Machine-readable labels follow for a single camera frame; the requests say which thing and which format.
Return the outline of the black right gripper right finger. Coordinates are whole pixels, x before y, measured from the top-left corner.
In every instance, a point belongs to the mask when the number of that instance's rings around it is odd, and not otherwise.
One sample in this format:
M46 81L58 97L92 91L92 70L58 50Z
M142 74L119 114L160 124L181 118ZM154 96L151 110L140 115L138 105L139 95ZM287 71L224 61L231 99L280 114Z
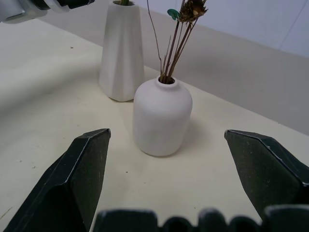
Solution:
M309 203L309 168L272 137L226 130L242 187L260 218L272 205Z

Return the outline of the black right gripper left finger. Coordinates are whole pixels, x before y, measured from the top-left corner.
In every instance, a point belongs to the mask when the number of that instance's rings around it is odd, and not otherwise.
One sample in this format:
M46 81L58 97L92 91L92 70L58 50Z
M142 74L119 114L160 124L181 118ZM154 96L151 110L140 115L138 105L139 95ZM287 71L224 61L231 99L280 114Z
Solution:
M110 129L75 138L41 176L6 232L88 232L102 191Z

